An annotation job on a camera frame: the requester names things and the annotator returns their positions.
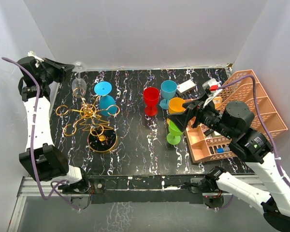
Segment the yellow wine glass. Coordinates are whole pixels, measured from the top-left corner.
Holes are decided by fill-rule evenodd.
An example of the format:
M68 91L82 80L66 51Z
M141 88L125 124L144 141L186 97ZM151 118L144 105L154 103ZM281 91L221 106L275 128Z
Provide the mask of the yellow wine glass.
M176 114L184 112L186 109L182 106L185 103L185 100L179 97L172 98L169 101L169 114Z

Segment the green wine glass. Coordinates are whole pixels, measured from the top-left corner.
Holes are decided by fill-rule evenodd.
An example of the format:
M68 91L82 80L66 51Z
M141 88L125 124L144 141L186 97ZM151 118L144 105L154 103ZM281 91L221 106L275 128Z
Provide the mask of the green wine glass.
M169 133L166 140L171 145L177 145L181 141L181 135L183 132L170 120L168 124Z

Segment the clear wine glass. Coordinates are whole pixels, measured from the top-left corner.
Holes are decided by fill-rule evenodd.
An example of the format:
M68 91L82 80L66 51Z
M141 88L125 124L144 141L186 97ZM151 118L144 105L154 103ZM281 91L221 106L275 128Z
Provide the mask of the clear wine glass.
M72 94L77 97L81 98L84 97L87 90L87 84L83 78L81 78L81 73L87 70L84 63L77 61L74 63L73 71L76 72L76 78L72 81Z

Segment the teal wine glass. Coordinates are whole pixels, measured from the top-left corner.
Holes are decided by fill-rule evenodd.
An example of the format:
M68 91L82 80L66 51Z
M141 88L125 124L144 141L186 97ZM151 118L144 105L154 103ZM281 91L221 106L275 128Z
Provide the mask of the teal wine glass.
M160 91L162 100L160 101L160 107L164 110L169 108L169 101L172 99L176 93L177 84L172 80L166 80L161 83Z

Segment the red wine glass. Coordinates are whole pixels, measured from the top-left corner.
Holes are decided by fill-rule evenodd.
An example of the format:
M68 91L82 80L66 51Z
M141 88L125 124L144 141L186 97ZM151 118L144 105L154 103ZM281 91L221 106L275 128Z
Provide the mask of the red wine glass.
M160 99L160 91L155 87L148 87L143 93L146 104L145 114L148 116L155 116L158 113L157 104Z

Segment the blue wine glass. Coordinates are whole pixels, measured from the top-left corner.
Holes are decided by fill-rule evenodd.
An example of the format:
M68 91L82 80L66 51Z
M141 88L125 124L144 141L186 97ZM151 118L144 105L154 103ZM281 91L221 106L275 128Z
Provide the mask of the blue wine glass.
M117 113L115 99L109 95L112 91L112 85L109 82L102 81L95 85L95 93L100 96L99 109L103 116L113 116Z

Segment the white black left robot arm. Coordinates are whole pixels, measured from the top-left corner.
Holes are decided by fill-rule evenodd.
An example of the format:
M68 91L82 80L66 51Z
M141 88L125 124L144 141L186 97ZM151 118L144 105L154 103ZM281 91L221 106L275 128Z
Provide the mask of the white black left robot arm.
M63 192L86 193L90 181L84 170L69 165L67 156L55 147L50 130L50 84L65 80L73 64L28 55L19 64L23 74L18 89L27 113L28 138L19 161L35 181L55 181Z

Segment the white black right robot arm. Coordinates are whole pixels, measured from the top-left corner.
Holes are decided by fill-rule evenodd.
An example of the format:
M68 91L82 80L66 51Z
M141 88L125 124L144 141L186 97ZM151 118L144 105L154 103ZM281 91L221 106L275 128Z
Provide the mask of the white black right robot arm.
M193 127L204 124L230 140L231 152L240 158L265 185L260 190L234 177L223 168L215 167L205 175L206 187L216 192L226 191L257 209L264 219L280 232L290 232L290 185L288 177L278 169L274 145L267 137L250 125L254 114L242 101L231 101L224 112L215 109L212 103L193 100L183 105L182 113L169 114L168 118L184 131L194 119Z

